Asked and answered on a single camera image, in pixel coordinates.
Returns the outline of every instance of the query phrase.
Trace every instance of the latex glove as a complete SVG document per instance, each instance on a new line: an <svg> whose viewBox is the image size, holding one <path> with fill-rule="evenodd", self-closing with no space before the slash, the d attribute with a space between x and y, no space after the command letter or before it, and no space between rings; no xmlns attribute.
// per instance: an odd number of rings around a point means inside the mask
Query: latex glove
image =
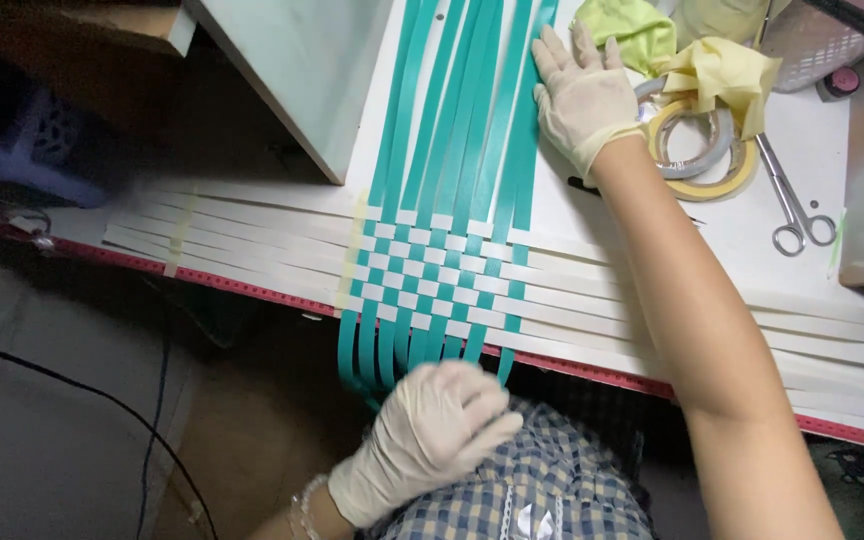
<svg viewBox="0 0 864 540"><path fill-rule="evenodd" d="M332 470L328 491L339 513L366 528L473 472L522 428L522 414L502 414L508 405L496 377L477 365L417 367L385 400L362 447Z"/></svg>
<svg viewBox="0 0 864 540"><path fill-rule="evenodd" d="M532 41L532 56L545 84L536 84L538 124L546 137L569 158L590 188L589 169L609 141L642 136L639 102L622 67L618 43L606 41L606 62L595 49L589 29L572 25L579 60L572 57L552 27Z"/></svg>

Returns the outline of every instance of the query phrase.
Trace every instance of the yellow cloth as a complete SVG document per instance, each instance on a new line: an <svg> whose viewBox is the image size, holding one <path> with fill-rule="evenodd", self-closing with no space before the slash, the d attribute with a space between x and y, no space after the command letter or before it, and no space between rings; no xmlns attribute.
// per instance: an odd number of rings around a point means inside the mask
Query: yellow cloth
<svg viewBox="0 0 864 540"><path fill-rule="evenodd" d="M645 0L585 0L575 19L591 30L596 47L615 36L622 63L650 79L658 76L652 60L675 54L675 24Z"/></svg>
<svg viewBox="0 0 864 540"><path fill-rule="evenodd" d="M715 109L716 97L724 101L748 141L765 131L765 100L782 62L722 37L703 37L671 58L656 58L653 66L668 74L663 92L698 93L695 113Z"/></svg>

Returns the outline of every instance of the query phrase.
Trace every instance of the scissors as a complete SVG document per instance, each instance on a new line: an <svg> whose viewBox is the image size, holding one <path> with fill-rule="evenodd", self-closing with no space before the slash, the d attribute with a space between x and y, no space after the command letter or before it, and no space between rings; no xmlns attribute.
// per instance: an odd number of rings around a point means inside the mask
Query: scissors
<svg viewBox="0 0 864 540"><path fill-rule="evenodd" d="M836 229L835 222L828 215L806 215L806 210L802 208L802 203L799 202L799 197L796 196L795 190L792 189L792 184L786 178L786 171L776 158L775 152L772 151L772 145L769 144L769 138L765 133L755 136L755 143L758 145L759 153L762 154L762 162L765 163L765 168L769 173L769 180L772 181L772 187L775 188L775 194L778 195L778 202L782 205L782 211L785 213L785 219L788 221L785 225L776 228L772 233L772 244L779 253L786 257L795 257L806 249L806 237L817 246L828 246L835 241ZM821 221L828 226L831 231L831 238L828 240L819 240L815 237L813 229L815 222ZM779 241L781 233L791 233L796 239L796 247L793 250L787 250Z"/></svg>

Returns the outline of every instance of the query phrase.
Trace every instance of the red measuring tape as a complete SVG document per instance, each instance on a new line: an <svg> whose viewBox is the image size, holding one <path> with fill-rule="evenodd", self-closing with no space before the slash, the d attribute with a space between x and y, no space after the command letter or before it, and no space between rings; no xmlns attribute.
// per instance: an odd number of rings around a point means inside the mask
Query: red measuring tape
<svg viewBox="0 0 864 540"><path fill-rule="evenodd" d="M72 242L62 238L53 238L53 242L55 250L66 256L88 259L99 263L114 264L116 266L125 266L126 268L133 268L151 274L162 275L165 271L164 262L155 262L148 258L142 258L140 256L134 256L119 251L97 248L88 244L80 244L79 242ZM215 289L227 290L236 294L245 294L262 300L275 302L277 304L283 304L291 308L298 308L310 313L327 315L329 317L335 316L335 308L327 303L306 300L305 298L299 298L297 296L283 294L267 288L249 285L242 281L216 276L215 274L210 274L208 272L199 272L198 270L191 270L179 266L175 271L175 277L186 282L201 284ZM486 346L482 348L482 352L487 355L498 356L500 349L494 345L486 344ZM575 377L581 377L583 379L589 379L599 383L605 383L606 385L612 385L614 387L622 387L636 392L642 392L644 394L651 394L661 398L675 398L675 392L672 391L672 386L670 384L653 380L645 376L623 373L612 369L569 360L561 360L551 356L534 354L532 352L516 352L515 361ZM802 414L797 414L795 416L798 421L798 427L803 432L842 439L864 445L864 429L861 427L853 427L851 425L846 425L845 423L835 423L829 420L822 420L820 418L813 418Z"/></svg>

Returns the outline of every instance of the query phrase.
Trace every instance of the bracelet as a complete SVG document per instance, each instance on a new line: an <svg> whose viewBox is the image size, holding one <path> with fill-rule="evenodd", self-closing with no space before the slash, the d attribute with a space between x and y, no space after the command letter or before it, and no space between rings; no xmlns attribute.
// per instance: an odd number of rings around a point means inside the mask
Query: bracelet
<svg viewBox="0 0 864 540"><path fill-rule="evenodd" d="M326 481L329 479L325 474L319 474L315 477L305 489L302 490L301 497L298 495L292 496L292 508L289 511L289 517L293 513L297 512L298 523L305 530L305 534L308 536L309 540L322 540L322 537L315 531L315 528L312 526L312 514L309 512L309 498L312 496L312 492L319 489L323 485L326 484ZM292 534L295 538L298 538L299 535L296 533L296 528L291 519L287 518L289 522L289 528L292 529Z"/></svg>

